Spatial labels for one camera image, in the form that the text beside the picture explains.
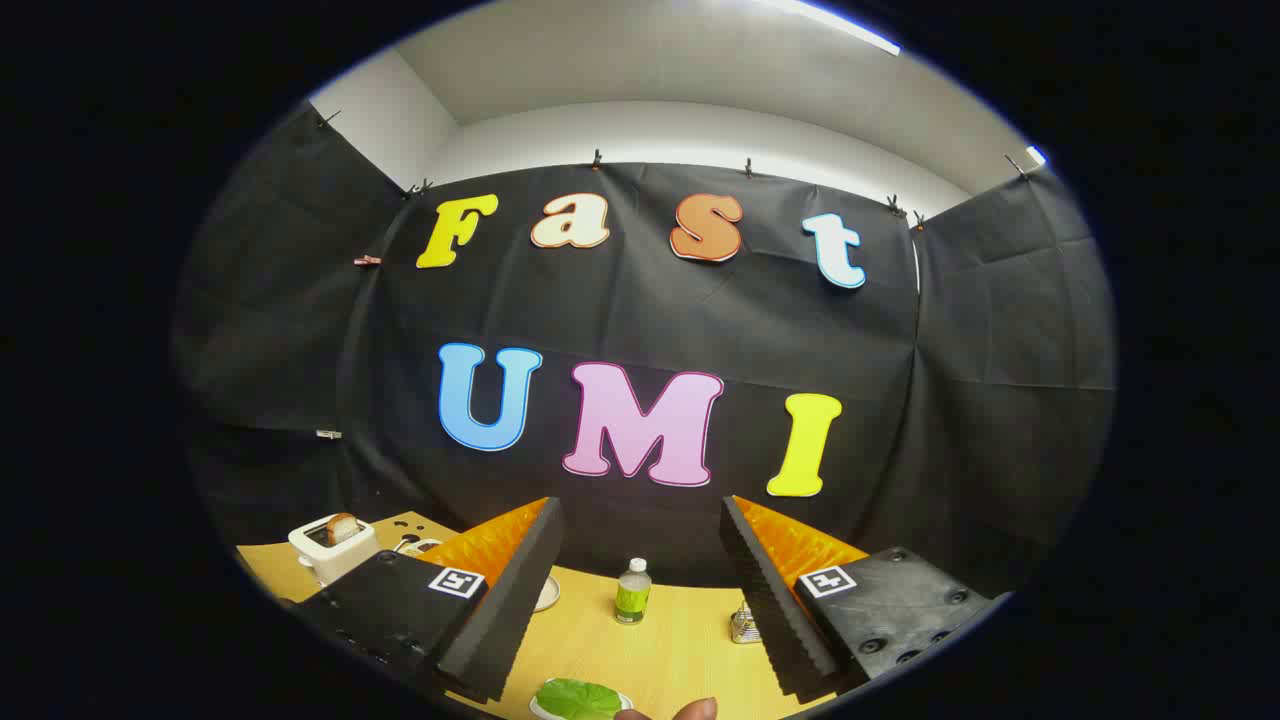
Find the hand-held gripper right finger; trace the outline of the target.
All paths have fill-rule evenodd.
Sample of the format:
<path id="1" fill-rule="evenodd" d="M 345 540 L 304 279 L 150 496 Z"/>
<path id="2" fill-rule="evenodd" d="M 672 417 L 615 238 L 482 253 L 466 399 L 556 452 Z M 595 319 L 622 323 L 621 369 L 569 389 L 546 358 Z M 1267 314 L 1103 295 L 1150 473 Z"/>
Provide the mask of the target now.
<path id="1" fill-rule="evenodd" d="M 913 550 L 869 553 L 739 496 L 719 537 L 780 689 L 800 701 L 896 675 L 1004 603 Z"/>

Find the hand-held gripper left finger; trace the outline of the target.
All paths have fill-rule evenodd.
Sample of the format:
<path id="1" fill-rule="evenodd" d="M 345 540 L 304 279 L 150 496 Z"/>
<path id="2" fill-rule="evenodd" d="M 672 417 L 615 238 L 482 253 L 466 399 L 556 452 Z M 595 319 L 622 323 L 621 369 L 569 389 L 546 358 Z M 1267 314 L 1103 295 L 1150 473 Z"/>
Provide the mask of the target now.
<path id="1" fill-rule="evenodd" d="M 406 685 L 498 701 L 563 538 L 540 498 L 416 557 L 379 551 L 294 611 Z"/>

